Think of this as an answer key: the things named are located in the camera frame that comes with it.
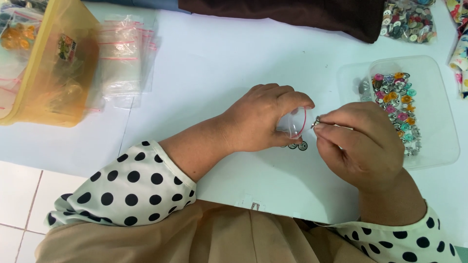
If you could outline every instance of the beige garment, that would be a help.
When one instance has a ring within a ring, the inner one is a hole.
[[[52,229],[38,263],[375,263],[326,228],[197,201],[147,226],[79,222]]]

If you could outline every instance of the brown fabric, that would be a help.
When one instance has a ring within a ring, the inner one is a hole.
[[[384,0],[179,0],[179,8],[201,15],[271,18],[295,26],[343,31],[374,43]]]
[[[37,263],[375,263],[323,227],[197,201],[162,222],[135,227],[74,223],[51,230]]]

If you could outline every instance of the white tile floor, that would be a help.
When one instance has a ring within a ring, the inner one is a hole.
[[[48,228],[54,201],[74,192],[86,178],[0,161],[0,262],[33,263]]]

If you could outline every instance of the white sleeve with black dots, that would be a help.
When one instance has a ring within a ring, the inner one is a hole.
[[[51,229],[80,221],[108,226],[144,226],[195,202],[196,184],[155,141],[133,146],[55,201]]]
[[[408,226],[365,222],[331,225],[349,243],[378,263],[461,263],[434,210]]]

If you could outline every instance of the white button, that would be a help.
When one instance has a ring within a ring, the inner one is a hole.
[[[388,30],[387,30],[387,27],[382,27],[380,29],[380,35],[381,36],[385,36],[387,34]]]
[[[382,21],[382,25],[386,25],[386,26],[387,26],[387,25],[390,24],[390,22],[391,22],[390,18],[384,19],[384,20]]]

